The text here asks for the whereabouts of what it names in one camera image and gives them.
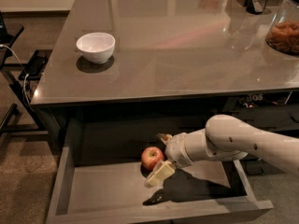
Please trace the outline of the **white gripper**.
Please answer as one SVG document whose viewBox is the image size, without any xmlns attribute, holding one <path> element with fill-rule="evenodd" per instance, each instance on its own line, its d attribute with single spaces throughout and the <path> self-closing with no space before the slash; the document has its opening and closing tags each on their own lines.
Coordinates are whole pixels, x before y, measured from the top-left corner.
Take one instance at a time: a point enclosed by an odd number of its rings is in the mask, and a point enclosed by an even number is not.
<svg viewBox="0 0 299 224">
<path fill-rule="evenodd" d="M 192 165 L 192 160 L 188 156 L 185 147 L 186 133 L 174 136 L 169 133 L 157 133 L 156 136 L 165 144 L 164 154 L 168 161 L 158 161 L 152 172 L 148 175 L 144 186 L 149 189 L 158 186 L 173 175 L 177 168 Z"/>
</svg>

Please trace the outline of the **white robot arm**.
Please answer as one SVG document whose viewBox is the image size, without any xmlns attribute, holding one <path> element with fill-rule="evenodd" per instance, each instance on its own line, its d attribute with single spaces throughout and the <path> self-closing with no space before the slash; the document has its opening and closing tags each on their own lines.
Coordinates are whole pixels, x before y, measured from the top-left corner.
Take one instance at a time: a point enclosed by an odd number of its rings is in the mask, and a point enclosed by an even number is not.
<svg viewBox="0 0 299 224">
<path fill-rule="evenodd" d="M 162 135 L 165 161 L 158 161 L 144 186 L 152 188 L 178 168 L 197 161 L 235 161 L 251 154 L 278 169 L 299 175 L 299 139 L 257 129 L 228 115 L 216 115 L 192 133 Z"/>
</svg>

